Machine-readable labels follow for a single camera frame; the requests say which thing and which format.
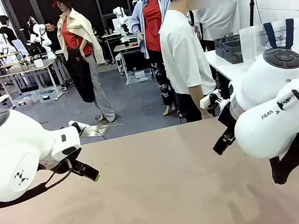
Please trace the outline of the person's right hand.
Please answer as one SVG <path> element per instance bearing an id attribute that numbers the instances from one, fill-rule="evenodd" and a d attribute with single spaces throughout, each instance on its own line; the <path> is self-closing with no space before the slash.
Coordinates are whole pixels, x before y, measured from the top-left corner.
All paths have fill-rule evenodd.
<path id="1" fill-rule="evenodd" d="M 213 115 L 211 113 L 209 113 L 207 109 L 200 109 L 200 112 L 201 112 L 201 118 L 203 120 L 208 119 L 208 118 L 213 118 Z"/>

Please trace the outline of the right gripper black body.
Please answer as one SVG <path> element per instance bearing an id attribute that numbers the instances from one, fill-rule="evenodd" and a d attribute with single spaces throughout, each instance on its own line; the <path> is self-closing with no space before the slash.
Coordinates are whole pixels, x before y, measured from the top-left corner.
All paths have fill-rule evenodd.
<path id="1" fill-rule="evenodd" d="M 233 117 L 230 106 L 231 100 L 229 99 L 226 99 L 221 104 L 219 104 L 220 113 L 218 116 L 218 121 L 227 127 L 227 131 L 233 133 L 237 120 Z"/>

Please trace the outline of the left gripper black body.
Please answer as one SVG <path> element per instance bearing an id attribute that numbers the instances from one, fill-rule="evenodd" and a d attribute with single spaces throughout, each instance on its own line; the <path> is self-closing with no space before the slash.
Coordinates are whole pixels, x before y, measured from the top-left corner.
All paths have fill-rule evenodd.
<path id="1" fill-rule="evenodd" d="M 77 159 L 81 151 L 82 151 L 82 149 L 78 148 L 77 150 L 72 152 L 70 155 L 67 155 L 61 161 L 44 159 L 44 160 L 40 161 L 41 170 L 50 170 L 56 174 L 67 173 L 70 168 L 72 168 L 73 171 L 80 170 L 86 166 L 85 163 L 83 163 Z"/>

